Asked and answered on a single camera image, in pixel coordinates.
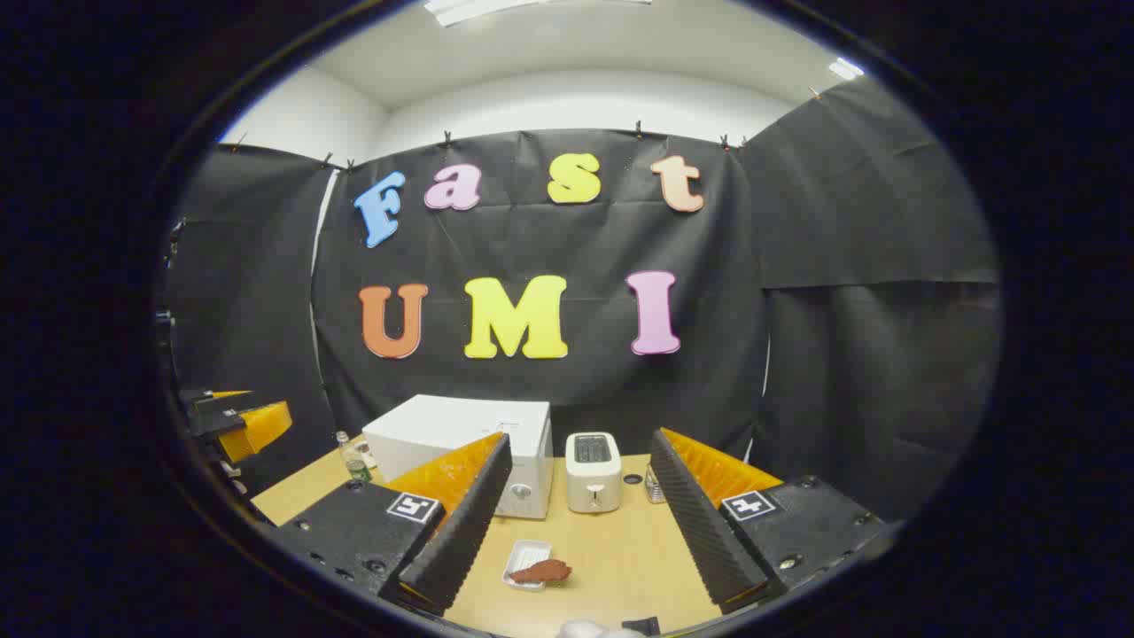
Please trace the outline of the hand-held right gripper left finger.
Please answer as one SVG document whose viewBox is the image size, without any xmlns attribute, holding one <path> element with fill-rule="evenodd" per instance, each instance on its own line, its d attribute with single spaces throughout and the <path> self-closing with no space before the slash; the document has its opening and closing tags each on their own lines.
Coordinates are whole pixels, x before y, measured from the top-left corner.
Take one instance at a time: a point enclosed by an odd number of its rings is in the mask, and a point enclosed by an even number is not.
<svg viewBox="0 0 1134 638">
<path fill-rule="evenodd" d="M 345 480 L 264 533 L 365 598 L 441 615 L 477 560 L 511 470 L 509 436 L 490 433 L 386 486 Z"/>
</svg>

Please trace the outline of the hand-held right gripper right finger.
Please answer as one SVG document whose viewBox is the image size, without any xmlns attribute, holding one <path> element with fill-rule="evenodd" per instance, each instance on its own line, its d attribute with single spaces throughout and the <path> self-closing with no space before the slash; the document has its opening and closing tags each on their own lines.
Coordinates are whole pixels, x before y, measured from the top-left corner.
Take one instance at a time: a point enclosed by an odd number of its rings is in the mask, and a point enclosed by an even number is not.
<svg viewBox="0 0 1134 638">
<path fill-rule="evenodd" d="M 887 528 L 829 482 L 779 479 L 676 431 L 653 433 L 649 465 L 723 613 L 819 580 Z"/>
</svg>

